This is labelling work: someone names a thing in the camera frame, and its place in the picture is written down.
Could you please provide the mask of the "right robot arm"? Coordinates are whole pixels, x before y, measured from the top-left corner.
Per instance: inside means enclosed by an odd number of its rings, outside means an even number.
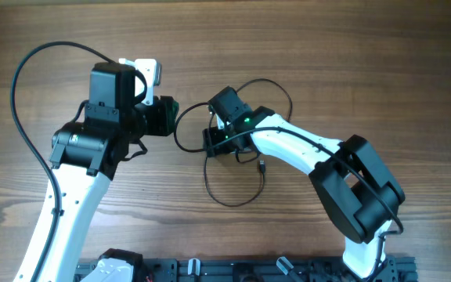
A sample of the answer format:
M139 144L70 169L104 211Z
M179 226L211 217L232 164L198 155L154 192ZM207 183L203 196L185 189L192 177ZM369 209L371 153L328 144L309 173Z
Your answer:
M389 236L402 234L401 186L362 136L345 141L307 132L267 107L252 110L232 87L207 107L217 126L203 131L209 157L251 149L304 172L330 221L345 236L343 263L353 276L371 281L387 265Z

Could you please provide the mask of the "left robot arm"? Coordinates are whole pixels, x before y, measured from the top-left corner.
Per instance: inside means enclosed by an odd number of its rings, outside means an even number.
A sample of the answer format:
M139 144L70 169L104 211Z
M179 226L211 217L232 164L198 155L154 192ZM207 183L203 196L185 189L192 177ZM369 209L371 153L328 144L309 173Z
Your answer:
M52 137L46 198L17 281L71 281L92 217L117 166L146 154L143 136L169 136L178 103L155 96L155 59L97 63L89 96Z

